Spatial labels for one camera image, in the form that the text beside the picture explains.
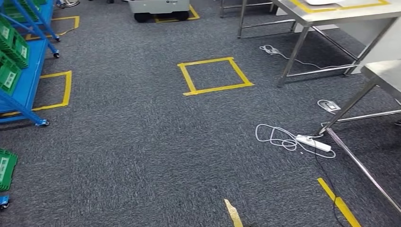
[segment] white table top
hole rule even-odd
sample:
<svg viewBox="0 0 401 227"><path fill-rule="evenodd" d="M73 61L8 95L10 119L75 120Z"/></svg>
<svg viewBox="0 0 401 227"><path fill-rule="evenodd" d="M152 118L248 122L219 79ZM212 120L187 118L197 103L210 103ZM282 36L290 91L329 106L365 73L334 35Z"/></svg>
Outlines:
<svg viewBox="0 0 401 227"><path fill-rule="evenodd" d="M387 93L401 100L401 60L368 63L361 71Z"/></svg>
<svg viewBox="0 0 401 227"><path fill-rule="evenodd" d="M356 9L340 9L325 12L306 12L301 7L293 3L294 0L271 0L289 15L293 16L298 23L304 26L332 25L347 22L355 22L361 20L383 19L391 17L401 17L401 0L366 0L371 4L372 1L377 4L388 2L386 5L377 5L370 7L362 7ZM305 3L311 10L322 9L322 6L312 6Z"/></svg>

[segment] yellow tape square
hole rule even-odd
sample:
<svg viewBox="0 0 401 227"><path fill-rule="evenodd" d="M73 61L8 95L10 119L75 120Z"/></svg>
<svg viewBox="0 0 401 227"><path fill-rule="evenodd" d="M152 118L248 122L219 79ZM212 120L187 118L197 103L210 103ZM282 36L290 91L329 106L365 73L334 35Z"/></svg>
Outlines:
<svg viewBox="0 0 401 227"><path fill-rule="evenodd" d="M234 71L237 73L237 75L241 78L241 80L244 83L243 84L234 84L234 85L229 85L229 86L213 87L213 88L197 90L195 85L193 84L193 81L192 81L189 73L188 73L188 70L186 69L186 66L213 63L213 62L218 62L218 61L228 61L231 64L231 66L233 67ZM189 91L190 91L190 92L183 93L185 96L192 96L192 95L197 95L197 94L202 94L202 93L207 93L207 92L212 92L212 91L229 90L229 89L240 88L240 87L249 87L249 86L253 86L254 85L244 75L244 73L241 71L241 69L235 63L233 57L179 63L177 66L180 67L181 72L183 72L184 79L187 82L187 85L188 85L188 88L189 88Z"/></svg>
<svg viewBox="0 0 401 227"><path fill-rule="evenodd" d="M294 5L301 8L303 11L307 13L320 13L320 12L328 12L328 11L336 11L336 10L345 10L345 9L359 9L365 7L372 7L372 6L383 6L390 4L386 0L377 0L377 3L370 3L370 4L362 4L362 5L355 5L355 6L347 6L347 7L334 7L334 8L323 8L323 9L312 9L308 7L308 5L300 2L299 0L290 0Z"/></svg>
<svg viewBox="0 0 401 227"><path fill-rule="evenodd" d="M55 20L68 20L68 19L73 19L74 20L74 27L69 29L69 30L67 30L67 31L58 33L56 35L58 35L58 36L65 35L67 32L72 31L72 30L74 30L74 29L79 27L79 16L52 18L52 21L55 21ZM40 37L38 37L38 36L33 36L32 37L32 34L30 34L30 33L25 36L25 40L33 40L33 39L39 39L39 38Z"/></svg>
<svg viewBox="0 0 401 227"><path fill-rule="evenodd" d="M189 5L189 11L191 12L192 17L189 17L187 20L196 20L196 19L200 18L198 13L193 9L193 7L191 5ZM179 20L177 20L177 19L165 19L164 20L164 19L159 19L159 18L157 18L157 16L155 16L156 23L177 22L177 21L179 21Z"/></svg>
<svg viewBox="0 0 401 227"><path fill-rule="evenodd" d="M54 73L54 74L48 74L48 75L42 75L40 76L40 79L44 78L50 78L50 77L59 77L59 76L64 76L65 75L65 86L64 86L64 96L63 100L61 103L58 104L53 104L53 105L45 105L45 106L40 106L33 108L32 111L38 111L38 110L46 110L46 109L52 109L56 107L62 107L62 106L67 106L68 103L70 102L70 93L71 93L71 83L72 83L72 71L67 71L67 72L59 72L59 73ZM0 117L6 117L6 116L13 116L19 114L19 112L10 112L10 113L2 113L0 114Z"/></svg>

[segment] black cable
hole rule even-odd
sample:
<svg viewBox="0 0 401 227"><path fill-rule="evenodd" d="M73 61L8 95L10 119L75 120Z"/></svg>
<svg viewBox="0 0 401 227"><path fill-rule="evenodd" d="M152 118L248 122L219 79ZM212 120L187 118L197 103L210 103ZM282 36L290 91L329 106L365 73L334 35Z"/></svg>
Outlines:
<svg viewBox="0 0 401 227"><path fill-rule="evenodd" d="M317 159L316 141L315 140L314 140L314 158L316 159L317 164L322 169L324 175L326 176L326 179L329 181L330 187L332 188L332 191L333 191L333 194L334 194L334 200L333 200L333 214L334 214L334 217L336 218L337 222L341 225L341 227L345 227L337 217L337 214L336 214L336 199L337 199L336 189L334 188L334 184L333 184L333 182L331 182L331 179L330 179L329 175L327 174L326 170L324 170L323 166L320 164L319 160Z"/></svg>

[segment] white machine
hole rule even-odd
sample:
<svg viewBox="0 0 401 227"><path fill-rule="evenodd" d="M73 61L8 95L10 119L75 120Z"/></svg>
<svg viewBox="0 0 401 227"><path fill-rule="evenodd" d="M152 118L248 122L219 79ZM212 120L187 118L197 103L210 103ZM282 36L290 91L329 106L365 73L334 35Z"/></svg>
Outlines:
<svg viewBox="0 0 401 227"><path fill-rule="evenodd" d="M143 23L151 14L172 13L178 20L189 17L189 0L128 0L135 20Z"/></svg>

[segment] yellow tape line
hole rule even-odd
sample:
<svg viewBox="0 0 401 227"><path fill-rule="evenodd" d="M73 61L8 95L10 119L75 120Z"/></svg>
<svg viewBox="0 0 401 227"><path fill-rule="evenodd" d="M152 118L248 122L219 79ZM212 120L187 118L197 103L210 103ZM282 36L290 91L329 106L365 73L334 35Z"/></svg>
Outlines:
<svg viewBox="0 0 401 227"><path fill-rule="evenodd" d="M199 15L198 15L198 13L194 10L194 8L192 7L192 5L189 5L189 11L192 13L192 17L190 17L190 18L188 18L187 20L196 20L196 19L199 19L200 17L199 17ZM159 18L157 18L157 16L155 15L154 16L154 18L155 18L155 22L156 23L165 23L165 22L177 22L177 21L179 21L179 20L177 20L177 19L170 19L170 20L160 20Z"/></svg>
<svg viewBox="0 0 401 227"><path fill-rule="evenodd" d="M70 32L70 31L72 31L72 30L74 30L74 29L79 27L79 16L52 18L52 21L54 21L54 20L66 20L66 19L74 19L74 27L72 29L70 29L70 30L67 30L65 32L62 32L62 33L59 33L59 34L56 34L56 35L58 35L58 36L65 35L67 32ZM25 36L25 40L33 40L33 39L39 39L39 38L40 37L36 37L36 36L32 37L32 34L30 34L30 33Z"/></svg>
<svg viewBox="0 0 401 227"><path fill-rule="evenodd" d="M63 76L63 75L65 75L65 86L64 86L64 96L63 96L62 102L58 103L58 104L54 104L54 105L45 105L45 106L33 108L32 111L39 111L39 110L46 110L46 109L67 106L70 103L71 84L72 84L72 71L71 70L67 71L67 72L59 72L59 73L54 73L54 74L42 75L42 76L40 76L40 79L50 78L50 77L58 77L58 76ZM4 114L2 113L2 114L0 114L0 117L13 116L16 114L19 114L19 112L15 111L15 112L4 113Z"/></svg>
<svg viewBox="0 0 401 227"><path fill-rule="evenodd" d="M218 62L218 61L228 61L231 64L231 66L233 67L234 71L238 74L238 76L241 78L241 80L244 83L243 84L235 84L235 85L229 85L229 86L213 87L213 88L197 90L195 85L193 84L193 81L192 81L189 73L188 73L188 70L186 69L186 66L205 64L205 63L213 63L213 62ZM190 92L183 93L185 96L192 96L192 95L197 95L197 94L202 94L202 93L207 93L207 92L212 92L212 91L229 90L229 89L234 89L234 88L239 88L239 87L249 87L249 86L253 86L254 85L253 83L251 83L248 80L248 78L246 78L244 73L240 70L238 65L235 63L233 57L179 63L177 66L180 67L181 72L183 73L184 79L187 82L187 85L188 85L188 88L189 88L189 91L190 91Z"/></svg>
<svg viewBox="0 0 401 227"><path fill-rule="evenodd" d="M233 221L234 227L244 227L242 225L237 209L231 205L230 201L224 199L224 202L226 203L226 207Z"/></svg>
<svg viewBox="0 0 401 227"><path fill-rule="evenodd" d="M184 79L187 82L189 90L191 92L195 92L196 88L195 88L195 86L194 86L194 84L192 82L191 77L189 76L188 70L186 69L185 65L183 63L181 63L181 64L178 64L178 66L180 67L181 72L183 72Z"/></svg>
<svg viewBox="0 0 401 227"><path fill-rule="evenodd" d="M334 201L334 199L336 200L336 206L340 209L341 213L344 215L345 219L349 222L349 224L352 227L361 227L355 216L352 214L352 212L349 210L347 205L342 200L342 198L340 197L335 198L334 193L331 191L330 187L326 184L326 182L322 178L317 179L317 181L329 195L330 199L332 201Z"/></svg>
<svg viewBox="0 0 401 227"><path fill-rule="evenodd" d="M301 3L299 0L290 0L294 5L300 7L303 11L307 13L320 13L320 12L328 12L328 11L336 11L336 10L345 10L345 9L360 9L365 7L372 6L383 6L390 4L386 0L377 0L377 3L372 4L363 4L363 5L355 5L355 6L346 6L346 7L335 7L335 8L325 8L325 9L311 9L307 7L305 4Z"/></svg>
<svg viewBox="0 0 401 227"><path fill-rule="evenodd" d="M196 90L196 91L192 91L192 92L186 92L186 93L183 93L183 94L185 96L192 96L192 95L198 95L198 94L212 92L212 91L222 91L222 90L229 90L229 89L240 88L240 87L250 87L250 86L253 86L253 85L254 85L253 83L250 83L250 84L235 84L235 85L230 85L230 86L213 87L213 88L208 88L208 89Z"/></svg>

